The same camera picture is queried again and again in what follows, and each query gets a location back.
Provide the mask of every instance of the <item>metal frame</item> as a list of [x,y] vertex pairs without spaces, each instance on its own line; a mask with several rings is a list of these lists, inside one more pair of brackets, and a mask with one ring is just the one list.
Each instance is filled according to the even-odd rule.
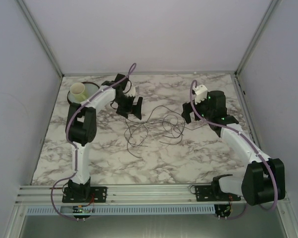
[[244,91],[242,89],[242,86],[240,84],[240,81],[237,79],[237,77],[236,77],[236,75],[234,73],[232,73],[230,76],[231,76],[231,79],[233,81],[233,85],[234,85],[234,88],[235,88],[235,92],[237,94],[238,101],[241,104],[243,115],[244,115],[244,117],[246,119],[246,122],[247,122],[247,125],[248,125],[248,128],[249,128],[249,134],[251,135],[251,138],[252,138],[253,142],[259,148],[261,148],[260,147],[260,141],[259,141],[258,135],[256,133],[256,130],[254,128],[254,124],[253,124],[253,121],[251,119],[251,114],[250,114],[249,108],[247,106],[247,102],[246,102],[246,98],[245,98],[245,93],[244,93]]
[[[49,57],[55,71],[62,79],[63,74],[55,59],[51,48],[49,47],[44,35],[38,28],[37,23],[32,17],[29,9],[27,8],[24,0],[15,0],[20,6],[23,14],[29,22],[31,28],[34,30],[39,42],[41,43],[44,51]],[[254,51],[257,42],[259,41],[266,25],[282,0],[272,0],[269,8],[267,9],[260,25],[258,26],[237,70],[235,73],[231,71],[198,71],[198,72],[138,72],[137,74],[187,74],[187,73],[228,73],[234,83],[235,91],[237,93],[239,102],[241,103],[244,116],[248,123],[250,133],[254,142],[260,147],[259,138],[255,132],[255,127],[251,119],[251,115],[247,106],[244,92],[241,86],[240,73],[243,71],[248,59]],[[113,73],[88,73],[88,74],[67,74],[66,76],[104,76],[113,75]],[[112,205],[142,205],[142,204],[214,204],[213,202],[196,202],[196,197],[189,191],[191,184],[139,184],[139,185],[106,185],[108,187],[107,203],[104,206]],[[61,186],[57,186],[54,191],[53,198],[55,204],[60,206],[64,205],[61,202],[62,192]],[[13,208],[5,238],[16,238],[20,236],[22,226],[25,220],[27,208],[33,205],[51,205],[50,201],[51,186],[22,186],[16,199]],[[216,204],[225,204],[226,202],[216,202]],[[290,201],[286,197],[284,200],[278,202],[278,211],[280,220],[284,226],[285,233],[290,238],[298,237],[298,224],[292,210]]]
[[265,12],[262,20],[261,20],[261,23],[259,24],[258,28],[256,29],[256,32],[241,60],[241,62],[239,63],[238,67],[237,67],[237,70],[236,70],[236,76],[238,78],[238,75],[241,74],[241,72],[243,71],[245,65],[247,64],[252,52],[254,51],[254,48],[256,47],[260,37],[262,36],[270,18],[272,17],[273,13],[275,12],[277,6],[280,4],[282,0],[272,0],[270,2],[270,5],[267,9],[267,11]]
[[[112,207],[117,205],[208,205],[226,204],[227,202],[196,202],[196,197],[189,190],[191,184],[139,184],[139,185],[106,185],[108,187],[107,202],[99,206]],[[53,198],[56,206],[74,206],[77,203],[64,204],[62,200],[62,186],[57,186]],[[51,206],[51,186],[21,186],[13,212],[7,226],[5,238],[20,236],[28,208],[33,206]],[[293,214],[288,197],[278,202],[280,222],[285,234],[290,238],[298,238],[298,225]]]
[[25,2],[23,0],[15,0],[17,2],[17,4],[19,5],[20,9],[22,10],[22,12],[24,13],[24,16],[26,17],[30,27],[33,29],[34,33],[36,34],[40,44],[42,45],[44,51],[46,52],[49,60],[51,61],[56,73],[59,75],[60,79],[62,80],[63,78],[63,73],[60,69],[60,66],[58,64],[58,62],[56,61],[51,48],[49,47],[47,41],[45,40],[44,35],[42,34],[41,30],[39,29],[35,19],[32,17],[29,9],[27,8],[27,5],[25,4]]

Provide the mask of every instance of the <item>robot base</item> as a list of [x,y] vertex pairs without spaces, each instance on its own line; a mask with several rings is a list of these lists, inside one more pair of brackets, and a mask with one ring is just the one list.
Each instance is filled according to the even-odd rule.
[[220,190],[219,179],[230,175],[220,175],[213,178],[211,185],[196,185],[195,195],[197,202],[212,201],[229,201],[230,197],[233,201],[240,201],[241,198],[232,193],[224,193]]
[[86,184],[77,184],[69,180],[68,187],[64,189],[63,203],[105,203],[107,187],[91,187],[90,180]]

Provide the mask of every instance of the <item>tangled cable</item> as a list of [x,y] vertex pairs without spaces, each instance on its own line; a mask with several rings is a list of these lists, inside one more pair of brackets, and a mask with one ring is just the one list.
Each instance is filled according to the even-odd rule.
[[[159,119],[150,119],[153,115],[153,112],[157,108],[161,108],[161,107],[166,108],[172,114],[167,114],[163,118],[159,118]],[[185,120],[181,116],[181,114],[179,114],[163,105],[155,107],[152,110],[152,112],[150,113],[150,115],[146,121],[132,121],[129,119],[125,119],[125,123],[127,125],[127,129],[124,132],[124,137],[127,141],[127,151],[131,155],[135,156],[136,158],[141,158],[141,157],[133,154],[130,151],[130,146],[132,146],[133,148],[147,147],[146,145],[144,145],[144,143],[149,135],[151,135],[153,138],[157,135],[159,135],[159,137],[161,137],[161,135],[162,135],[165,138],[178,139],[178,141],[176,141],[175,143],[164,142],[161,140],[159,141],[162,144],[177,145],[177,144],[181,143],[181,141],[183,139],[183,135],[184,135],[183,132],[185,129],[193,131],[193,130],[196,130],[198,128],[201,128],[201,127],[207,125],[207,124],[204,124],[197,128],[194,128],[194,129],[188,128],[185,126]],[[132,141],[132,139],[134,139],[133,135],[135,134],[135,132],[141,130],[142,128],[145,129],[145,135],[141,138],[140,142],[138,142],[138,143],[133,142]]]

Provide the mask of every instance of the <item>round dish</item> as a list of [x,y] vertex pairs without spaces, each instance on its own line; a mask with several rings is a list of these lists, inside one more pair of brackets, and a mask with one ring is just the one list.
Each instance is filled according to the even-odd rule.
[[[93,94],[95,94],[99,90],[99,86],[96,83],[92,83],[92,82],[82,82],[82,83],[85,85],[85,87],[88,91],[89,97],[92,96]],[[74,98],[74,96],[70,93],[70,91],[68,92],[66,99],[69,104],[80,103]]]

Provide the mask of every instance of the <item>mounting plate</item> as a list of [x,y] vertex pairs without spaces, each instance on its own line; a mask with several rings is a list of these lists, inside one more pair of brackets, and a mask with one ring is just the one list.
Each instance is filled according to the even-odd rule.
[[63,203],[89,203],[94,195],[94,203],[105,203],[107,198],[107,187],[91,187],[90,195],[87,199],[82,199],[82,197],[77,196],[73,191],[66,187],[64,189],[64,194],[62,198]]
[[241,200],[239,196],[231,193],[220,193],[215,196],[211,185],[196,185],[195,195],[197,202],[229,201],[229,195],[231,195],[233,201]]

